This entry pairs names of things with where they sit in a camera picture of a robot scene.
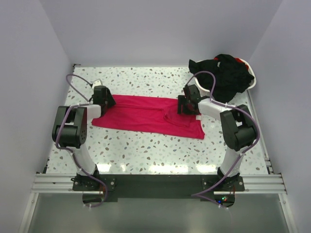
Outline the pink t shirt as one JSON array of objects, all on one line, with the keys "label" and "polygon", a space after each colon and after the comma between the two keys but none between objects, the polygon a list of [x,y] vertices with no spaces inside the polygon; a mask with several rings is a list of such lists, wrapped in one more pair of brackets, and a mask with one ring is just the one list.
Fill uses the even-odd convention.
[{"label": "pink t shirt", "polygon": [[178,100],[171,98],[113,95],[116,104],[104,116],[92,120],[101,128],[204,139],[195,115],[178,114]]}]

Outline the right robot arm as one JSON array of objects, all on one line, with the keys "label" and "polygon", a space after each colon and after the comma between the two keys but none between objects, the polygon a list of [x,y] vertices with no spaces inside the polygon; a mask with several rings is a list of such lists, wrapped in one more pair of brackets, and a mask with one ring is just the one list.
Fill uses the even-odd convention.
[{"label": "right robot arm", "polygon": [[221,123],[223,139],[227,146],[224,160],[218,168],[216,183],[206,192],[218,187],[227,191],[240,174],[244,154],[253,148],[260,138],[259,127],[246,105],[233,106],[202,97],[196,85],[183,87],[184,94],[178,96],[178,114],[207,115]]}]

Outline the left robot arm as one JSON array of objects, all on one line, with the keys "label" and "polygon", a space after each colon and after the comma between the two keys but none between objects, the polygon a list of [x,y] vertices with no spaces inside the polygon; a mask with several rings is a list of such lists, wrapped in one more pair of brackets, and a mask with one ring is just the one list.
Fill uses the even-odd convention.
[{"label": "left robot arm", "polygon": [[87,123],[101,118],[116,104],[109,88],[94,87],[91,102],[72,106],[59,106],[54,120],[52,139],[59,150],[67,151],[76,166],[74,185],[83,190],[106,190],[95,162],[86,148]]}]

